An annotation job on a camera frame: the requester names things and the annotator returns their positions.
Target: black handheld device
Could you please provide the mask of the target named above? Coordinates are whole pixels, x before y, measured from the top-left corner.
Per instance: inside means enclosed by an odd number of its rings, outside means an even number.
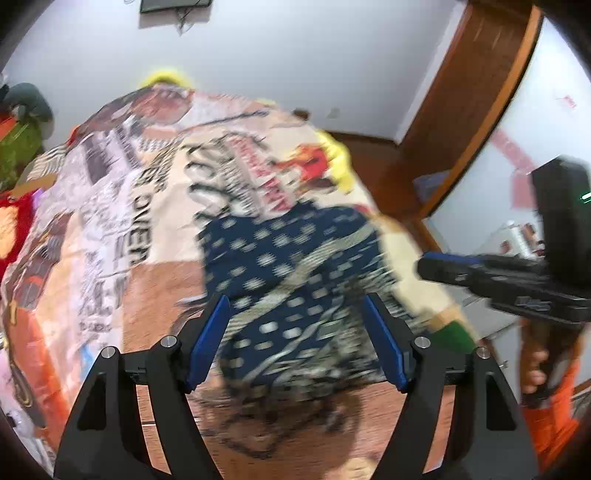
[[[530,336],[548,350],[547,380],[523,403],[539,408],[559,386],[573,347],[591,320],[591,186],[583,164],[561,156],[531,173],[545,258],[464,257],[429,252],[417,271],[426,279],[468,288],[491,308],[527,317]]]

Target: clothing pile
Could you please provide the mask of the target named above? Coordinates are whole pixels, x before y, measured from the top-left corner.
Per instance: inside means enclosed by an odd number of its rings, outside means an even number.
[[[234,395],[308,400],[384,380],[359,301],[374,291],[412,317],[363,214],[305,202],[277,219],[215,219],[200,239],[207,292],[233,308],[220,366]]]

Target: wooden floor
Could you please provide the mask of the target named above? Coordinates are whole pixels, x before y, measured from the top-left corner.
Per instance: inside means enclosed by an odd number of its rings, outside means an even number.
[[[353,169],[380,211],[401,222],[419,246],[424,251],[429,250],[412,223],[421,207],[413,188],[416,169],[402,156],[398,147],[386,140],[348,134],[331,135],[348,147]]]

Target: bed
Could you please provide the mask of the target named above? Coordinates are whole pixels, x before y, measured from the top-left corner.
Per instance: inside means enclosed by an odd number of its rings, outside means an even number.
[[[418,248],[380,214],[346,156],[275,105],[145,87],[78,126],[37,159],[28,179],[48,173],[57,180],[0,286],[0,404],[48,471],[100,350],[149,348],[199,314],[207,291],[196,238],[212,219],[280,218],[306,200],[352,207],[378,233],[410,326],[463,321],[443,289],[416,277]],[[151,461],[167,471],[146,388],[138,387],[138,399]],[[368,478],[404,402],[393,386],[368,381],[295,403],[269,421],[237,405],[217,363],[188,399],[224,476],[244,479]],[[452,405],[446,390],[427,470],[443,456]]]

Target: wall-mounted tv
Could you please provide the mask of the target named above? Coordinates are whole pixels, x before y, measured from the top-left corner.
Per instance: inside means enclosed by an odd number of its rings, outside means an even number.
[[[211,4],[212,0],[142,0],[139,11],[141,13],[147,13],[169,8],[209,7]]]

